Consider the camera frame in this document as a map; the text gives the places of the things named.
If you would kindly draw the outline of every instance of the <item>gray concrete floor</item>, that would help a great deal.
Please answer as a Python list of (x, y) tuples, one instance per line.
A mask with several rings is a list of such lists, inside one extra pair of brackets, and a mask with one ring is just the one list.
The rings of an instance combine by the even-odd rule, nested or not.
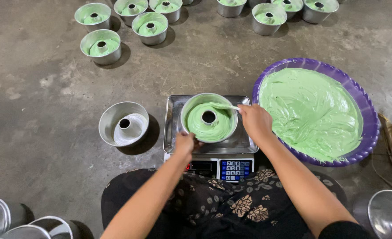
[[(392, 0), (349, 0), (322, 24), (291, 20), (272, 37), (252, 31), (248, 8), (227, 19), (214, 0), (195, 0), (167, 40), (153, 47), (115, 17), (124, 53), (111, 67), (97, 66), (79, 48), (86, 30), (73, 16), (85, 3), (0, 0), (0, 197), (25, 203), (37, 217), (79, 220), (99, 237), (100, 196), (109, 180), (162, 165), (169, 95), (250, 96), (262, 70), (281, 59), (309, 57), (341, 68), (392, 119)], [(159, 124), (154, 146), (137, 155), (98, 134), (103, 111), (127, 100), (142, 104)], [(386, 158), (374, 161), (392, 178)], [(369, 159), (310, 168), (340, 182), (350, 202), (358, 193), (389, 188)]]

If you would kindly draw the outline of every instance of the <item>person's lap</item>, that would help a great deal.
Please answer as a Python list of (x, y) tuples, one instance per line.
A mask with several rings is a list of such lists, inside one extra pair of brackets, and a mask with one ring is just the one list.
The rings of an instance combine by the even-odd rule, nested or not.
[[(104, 228), (155, 172), (129, 171), (108, 183)], [(302, 238), (307, 232), (274, 171), (262, 170), (238, 185), (184, 173), (148, 238)]]

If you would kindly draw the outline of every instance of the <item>swirl of batter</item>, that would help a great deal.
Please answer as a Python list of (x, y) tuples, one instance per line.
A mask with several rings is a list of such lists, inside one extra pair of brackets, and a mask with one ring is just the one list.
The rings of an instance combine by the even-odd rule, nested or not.
[(363, 117), (352, 96), (325, 74), (285, 68), (263, 79), (260, 106), (273, 117), (273, 132), (317, 160), (345, 160), (360, 144)]
[[(212, 124), (205, 124), (202, 115), (205, 111), (213, 111), (216, 119)], [(210, 102), (195, 106), (187, 115), (186, 120), (189, 132), (203, 141), (219, 141), (232, 131), (232, 119), (226, 110), (217, 109)]]

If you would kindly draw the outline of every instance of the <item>person's right hand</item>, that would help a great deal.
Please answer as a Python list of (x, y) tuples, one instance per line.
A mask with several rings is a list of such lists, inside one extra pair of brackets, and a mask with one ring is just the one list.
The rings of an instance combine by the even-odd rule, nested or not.
[(258, 104), (237, 105), (237, 107), (240, 108), (239, 113), (242, 115), (246, 132), (256, 144), (262, 142), (265, 137), (274, 135), (271, 130), (273, 118), (264, 108)]

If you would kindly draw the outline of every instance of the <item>scale display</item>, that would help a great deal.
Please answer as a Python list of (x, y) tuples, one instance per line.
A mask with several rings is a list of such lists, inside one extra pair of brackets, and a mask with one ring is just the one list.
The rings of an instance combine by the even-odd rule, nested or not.
[(187, 164), (186, 171), (205, 177), (217, 177), (218, 161), (193, 160)]
[[(164, 162), (171, 157), (171, 154), (164, 154)], [(193, 155), (193, 161), (187, 164), (186, 171), (205, 177), (225, 180), (237, 183), (241, 178), (247, 177), (254, 171), (253, 158), (204, 158)]]

